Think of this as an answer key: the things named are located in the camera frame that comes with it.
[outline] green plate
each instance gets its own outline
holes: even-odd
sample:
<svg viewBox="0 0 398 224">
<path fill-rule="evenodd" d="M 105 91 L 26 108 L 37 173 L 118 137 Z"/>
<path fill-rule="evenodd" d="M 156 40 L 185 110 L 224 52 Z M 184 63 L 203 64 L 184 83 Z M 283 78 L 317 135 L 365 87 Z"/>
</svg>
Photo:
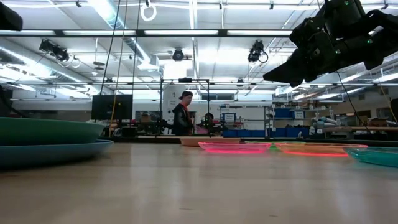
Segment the green plate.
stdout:
<svg viewBox="0 0 398 224">
<path fill-rule="evenodd" d="M 93 143 L 102 124 L 47 119 L 0 118 L 0 146 Z"/>
<path fill-rule="evenodd" d="M 278 147 L 275 145 L 275 143 L 292 143 L 292 144 L 305 144 L 305 142 L 300 142 L 300 141 L 278 141 L 278 140 L 268 140 L 268 141 L 246 141 L 248 143 L 250 142 L 254 142 L 254 143 L 259 143 L 259 142 L 263 142 L 263 143 L 272 143 L 271 147 L 269 148 L 269 150 L 279 150 Z"/>
</svg>

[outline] stacked plates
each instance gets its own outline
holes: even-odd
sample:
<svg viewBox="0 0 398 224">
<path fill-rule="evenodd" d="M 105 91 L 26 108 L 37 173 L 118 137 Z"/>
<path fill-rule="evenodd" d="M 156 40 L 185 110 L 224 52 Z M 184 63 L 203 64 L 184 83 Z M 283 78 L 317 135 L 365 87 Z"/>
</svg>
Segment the stacked plates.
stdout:
<svg viewBox="0 0 398 224">
<path fill-rule="evenodd" d="M 97 141 L 100 124 L 24 118 L 0 118 L 0 124 L 0 168 L 86 159 L 113 143 Z"/>
</svg>

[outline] person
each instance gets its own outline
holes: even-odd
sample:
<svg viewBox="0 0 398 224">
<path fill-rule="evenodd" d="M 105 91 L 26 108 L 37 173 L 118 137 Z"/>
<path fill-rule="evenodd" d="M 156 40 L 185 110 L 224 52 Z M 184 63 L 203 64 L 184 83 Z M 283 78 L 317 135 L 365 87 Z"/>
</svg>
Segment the person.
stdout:
<svg viewBox="0 0 398 224">
<path fill-rule="evenodd" d="M 179 98 L 179 103 L 172 112 L 174 113 L 173 131 L 172 134 L 183 136 L 189 135 L 192 132 L 193 124 L 189 114 L 188 106 L 192 102 L 193 93 L 184 91 Z"/>
</svg>

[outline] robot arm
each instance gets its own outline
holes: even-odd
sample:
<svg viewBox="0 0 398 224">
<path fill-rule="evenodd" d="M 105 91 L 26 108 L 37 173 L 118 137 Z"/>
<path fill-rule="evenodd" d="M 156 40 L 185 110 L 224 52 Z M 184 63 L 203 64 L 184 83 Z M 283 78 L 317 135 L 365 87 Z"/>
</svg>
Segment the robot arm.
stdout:
<svg viewBox="0 0 398 224">
<path fill-rule="evenodd" d="M 378 26 L 383 30 L 370 35 Z M 368 70 L 380 65 L 398 51 L 398 17 L 379 10 L 365 14 L 359 0 L 326 1 L 315 17 L 293 30 L 290 40 L 297 49 L 263 78 L 295 87 L 356 63 L 364 62 Z"/>
</svg>

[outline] pink tray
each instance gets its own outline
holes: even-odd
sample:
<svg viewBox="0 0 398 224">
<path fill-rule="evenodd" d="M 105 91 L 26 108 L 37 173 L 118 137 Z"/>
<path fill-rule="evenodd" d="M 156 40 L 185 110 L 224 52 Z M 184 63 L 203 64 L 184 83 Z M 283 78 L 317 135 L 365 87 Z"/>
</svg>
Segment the pink tray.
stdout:
<svg viewBox="0 0 398 224">
<path fill-rule="evenodd" d="M 240 154 L 263 153 L 271 145 L 268 142 L 199 142 L 199 146 L 208 152 Z"/>
</svg>

